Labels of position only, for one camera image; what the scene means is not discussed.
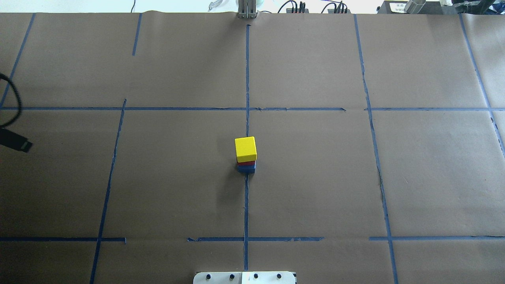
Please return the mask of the yellow wooden cube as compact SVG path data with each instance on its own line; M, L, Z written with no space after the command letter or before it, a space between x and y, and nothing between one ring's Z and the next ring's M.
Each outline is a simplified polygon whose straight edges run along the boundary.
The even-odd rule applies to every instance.
M254 136L235 138L235 153L238 163L257 160L256 140Z

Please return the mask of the blue wooden cube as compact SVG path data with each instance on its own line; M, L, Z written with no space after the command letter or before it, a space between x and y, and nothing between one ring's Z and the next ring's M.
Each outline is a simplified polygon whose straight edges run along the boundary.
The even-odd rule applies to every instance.
M240 173L255 173L256 164L238 165L237 169L238 169L238 172L240 172Z

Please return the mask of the red wooden cube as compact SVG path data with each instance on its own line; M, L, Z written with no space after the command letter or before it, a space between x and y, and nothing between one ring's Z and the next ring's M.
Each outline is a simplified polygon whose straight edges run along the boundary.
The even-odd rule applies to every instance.
M238 162L238 166L254 166L256 165L256 160L254 161L245 161L245 162Z

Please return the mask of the power strip with plugs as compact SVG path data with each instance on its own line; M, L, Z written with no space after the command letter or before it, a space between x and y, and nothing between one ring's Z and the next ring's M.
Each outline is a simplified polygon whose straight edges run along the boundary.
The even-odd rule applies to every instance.
M289 0L285 2L285 4L282 6L285 7L285 11L287 14L308 14L309 10L307 8L306 2L299 1L296 2L294 0Z

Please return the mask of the black box under cup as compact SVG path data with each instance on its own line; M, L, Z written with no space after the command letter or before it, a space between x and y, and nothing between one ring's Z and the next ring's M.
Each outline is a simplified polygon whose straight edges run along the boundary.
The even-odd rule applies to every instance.
M377 14L455 15L458 12L454 6L439 0L385 0L377 8Z

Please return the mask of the metal cup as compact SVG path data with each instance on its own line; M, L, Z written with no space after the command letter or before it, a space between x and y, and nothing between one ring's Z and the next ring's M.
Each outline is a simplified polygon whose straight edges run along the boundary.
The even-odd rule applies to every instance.
M404 6L404 12L411 15L419 14L425 4L426 0L408 0Z

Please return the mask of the aluminium frame post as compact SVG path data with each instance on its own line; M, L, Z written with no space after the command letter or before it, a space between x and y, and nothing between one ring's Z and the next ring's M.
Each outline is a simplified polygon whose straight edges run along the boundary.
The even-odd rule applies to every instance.
M257 1L256 0L237 0L238 3L238 18L239 19L255 19L257 18Z

